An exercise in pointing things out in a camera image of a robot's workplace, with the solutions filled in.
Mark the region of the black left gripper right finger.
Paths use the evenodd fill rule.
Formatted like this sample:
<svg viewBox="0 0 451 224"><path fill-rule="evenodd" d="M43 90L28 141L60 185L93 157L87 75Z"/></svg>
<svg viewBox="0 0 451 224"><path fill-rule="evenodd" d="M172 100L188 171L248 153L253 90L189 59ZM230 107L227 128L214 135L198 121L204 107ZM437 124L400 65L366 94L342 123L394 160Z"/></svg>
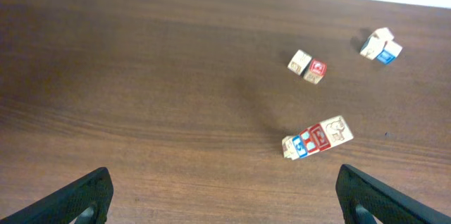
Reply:
<svg viewBox="0 0 451 224"><path fill-rule="evenodd" d="M450 223L450 217L408 197L359 169L343 164L335 191L346 224Z"/></svg>

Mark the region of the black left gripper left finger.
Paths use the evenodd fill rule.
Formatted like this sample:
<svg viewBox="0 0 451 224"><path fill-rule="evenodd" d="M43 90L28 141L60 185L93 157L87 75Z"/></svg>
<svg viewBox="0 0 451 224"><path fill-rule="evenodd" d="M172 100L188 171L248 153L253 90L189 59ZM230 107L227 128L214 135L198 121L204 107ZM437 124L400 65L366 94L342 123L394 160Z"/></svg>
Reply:
<svg viewBox="0 0 451 224"><path fill-rule="evenodd" d="M111 176L107 168L100 167L1 222L104 224L112 197Z"/></svg>

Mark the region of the wooden block green R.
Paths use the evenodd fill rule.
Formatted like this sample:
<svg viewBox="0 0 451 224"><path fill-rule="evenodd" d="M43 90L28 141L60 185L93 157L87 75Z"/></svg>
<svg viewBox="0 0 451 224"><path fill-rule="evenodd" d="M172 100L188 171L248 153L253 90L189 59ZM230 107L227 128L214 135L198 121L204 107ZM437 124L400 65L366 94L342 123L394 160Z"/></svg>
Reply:
<svg viewBox="0 0 451 224"><path fill-rule="evenodd" d="M345 119L336 116L321 121L309 128L309 132L320 151L325 151L354 139Z"/></svg>

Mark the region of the wooden block red I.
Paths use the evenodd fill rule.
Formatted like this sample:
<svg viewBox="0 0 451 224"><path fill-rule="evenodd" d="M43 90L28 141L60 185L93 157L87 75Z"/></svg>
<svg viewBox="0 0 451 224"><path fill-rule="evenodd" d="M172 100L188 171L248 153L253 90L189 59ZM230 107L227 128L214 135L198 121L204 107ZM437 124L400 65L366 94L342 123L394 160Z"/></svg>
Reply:
<svg viewBox="0 0 451 224"><path fill-rule="evenodd" d="M315 154L320 152L319 147L317 146L312 134L308 129L305 129L300 132L300 138L302 139L304 146L307 150L308 155Z"/></svg>

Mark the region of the wooden block green N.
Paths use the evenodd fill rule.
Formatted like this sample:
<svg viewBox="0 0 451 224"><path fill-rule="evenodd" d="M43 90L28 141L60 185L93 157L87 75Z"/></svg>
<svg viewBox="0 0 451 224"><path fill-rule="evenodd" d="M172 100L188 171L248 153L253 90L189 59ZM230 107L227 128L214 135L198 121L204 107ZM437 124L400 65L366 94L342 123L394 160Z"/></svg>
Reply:
<svg viewBox="0 0 451 224"><path fill-rule="evenodd" d="M294 138L295 136L290 135L282 139L283 156L292 160L299 158L299 154L293 144Z"/></svg>

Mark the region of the wooden block blue 5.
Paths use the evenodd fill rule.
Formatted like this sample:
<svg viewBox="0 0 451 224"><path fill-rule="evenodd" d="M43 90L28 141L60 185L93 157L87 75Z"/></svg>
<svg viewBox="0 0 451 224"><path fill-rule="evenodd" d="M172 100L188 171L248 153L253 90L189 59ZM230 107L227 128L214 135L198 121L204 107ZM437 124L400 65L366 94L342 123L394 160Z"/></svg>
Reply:
<svg viewBox="0 0 451 224"><path fill-rule="evenodd" d="M308 156L308 151L304 145L304 142L300 136L295 136L292 139L292 145L294 147L297 158L305 158Z"/></svg>

